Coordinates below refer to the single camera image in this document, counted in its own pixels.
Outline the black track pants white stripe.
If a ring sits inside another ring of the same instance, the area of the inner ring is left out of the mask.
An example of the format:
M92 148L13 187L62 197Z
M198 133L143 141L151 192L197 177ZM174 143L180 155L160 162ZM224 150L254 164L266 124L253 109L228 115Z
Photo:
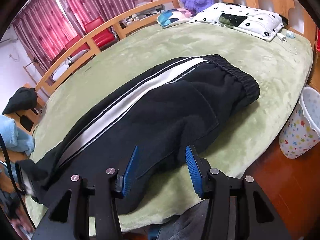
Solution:
M120 214L134 211L153 174L185 163L188 145L206 150L228 119L259 98L249 74L220 55L178 57L128 81L92 107L37 162L18 162L28 194L49 206L72 175L93 185L109 167L124 171L135 148L139 162Z

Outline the star patterned waste bin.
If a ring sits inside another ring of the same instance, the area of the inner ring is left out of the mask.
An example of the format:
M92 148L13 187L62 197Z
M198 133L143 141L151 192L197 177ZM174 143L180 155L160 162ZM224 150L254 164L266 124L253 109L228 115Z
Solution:
M296 159L319 143L319 92L303 88L295 109L280 132L279 146L289 159Z

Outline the white black dotted pillow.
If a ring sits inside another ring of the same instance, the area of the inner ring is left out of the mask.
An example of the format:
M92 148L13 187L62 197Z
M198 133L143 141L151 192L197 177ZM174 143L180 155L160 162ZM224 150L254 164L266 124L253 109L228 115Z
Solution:
M189 22L231 28L270 42L285 27L287 19L276 12L219 2L197 13Z

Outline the black garment on footboard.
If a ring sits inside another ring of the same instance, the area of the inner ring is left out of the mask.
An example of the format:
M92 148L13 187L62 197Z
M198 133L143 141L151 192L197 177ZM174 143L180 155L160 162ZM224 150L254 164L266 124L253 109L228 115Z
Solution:
M16 111L35 109L37 106L37 93L35 88L21 87L9 99L2 114L11 114Z

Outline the red patterned curtains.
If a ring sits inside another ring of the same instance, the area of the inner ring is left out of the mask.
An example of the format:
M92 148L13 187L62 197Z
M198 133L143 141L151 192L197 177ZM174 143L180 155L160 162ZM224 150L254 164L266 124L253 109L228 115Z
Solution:
M13 29L35 68L44 75L51 61L76 36L85 36L85 25L104 22L134 8L133 0L30 0L13 20Z

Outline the wooden bed side rail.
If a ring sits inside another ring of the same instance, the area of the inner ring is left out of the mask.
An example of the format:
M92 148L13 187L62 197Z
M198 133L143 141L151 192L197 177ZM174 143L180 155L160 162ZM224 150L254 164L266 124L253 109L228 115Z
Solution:
M105 30L113 30L116 34L115 37L123 40L127 37L127 35L146 27L147 25L151 25L156 22L158 15L153 14L151 16L145 17L141 20L134 21L129 24L127 27L122 28L120 23L121 21L127 19L128 17L139 14L140 12L144 12L148 9L152 9L154 7L160 5L171 4L174 8L179 8L179 0L156 0L153 2L149 2L143 5L139 5L131 10L128 10L107 22L97 26L95 29L90 31L87 35L80 38L71 46L71 48L67 49L56 61L53 65L46 71L41 80L36 84L35 90L38 92L39 90L44 90L47 94L51 95L60 85L63 83L71 74L76 72L78 68L80 68L87 60L89 60L93 56L97 56L101 52L102 48L102 39L101 35L105 33ZM53 73L57 68L64 63L64 61L70 57L75 52L79 51L84 46L88 46L88 51L84 53L84 55L80 56L67 70L65 70L59 78L54 81L51 85L47 82L47 80L53 77Z

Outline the blue geometric cushion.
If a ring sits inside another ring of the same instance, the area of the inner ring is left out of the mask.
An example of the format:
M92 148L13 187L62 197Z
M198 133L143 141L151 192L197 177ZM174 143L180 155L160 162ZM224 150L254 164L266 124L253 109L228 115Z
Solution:
M195 13L184 8L170 9L161 12L157 17L157 23L164 29L178 24L188 22Z

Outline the light blue fleece garment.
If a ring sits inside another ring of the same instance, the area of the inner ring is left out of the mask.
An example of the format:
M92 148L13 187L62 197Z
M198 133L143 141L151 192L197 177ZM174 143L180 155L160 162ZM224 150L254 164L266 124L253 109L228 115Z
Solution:
M20 129L14 119L1 115L1 136L7 149L22 152L26 156L33 153L35 148L34 138Z

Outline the green fleece bed blanket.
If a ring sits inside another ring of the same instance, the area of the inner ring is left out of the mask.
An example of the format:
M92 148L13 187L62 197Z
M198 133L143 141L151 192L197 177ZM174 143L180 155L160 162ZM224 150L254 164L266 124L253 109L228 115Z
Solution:
M304 87L313 63L308 39L297 35L283 44L205 23L184 23L167 29L146 27L98 54L68 78L49 98L35 129L39 161L92 107L119 87L156 65L178 57L220 55L251 75L259 98L235 113L202 154L213 167L241 177L284 126ZM186 164L153 174L138 207L119 214L124 231L161 224L198 204ZM46 208L29 199L35 222Z

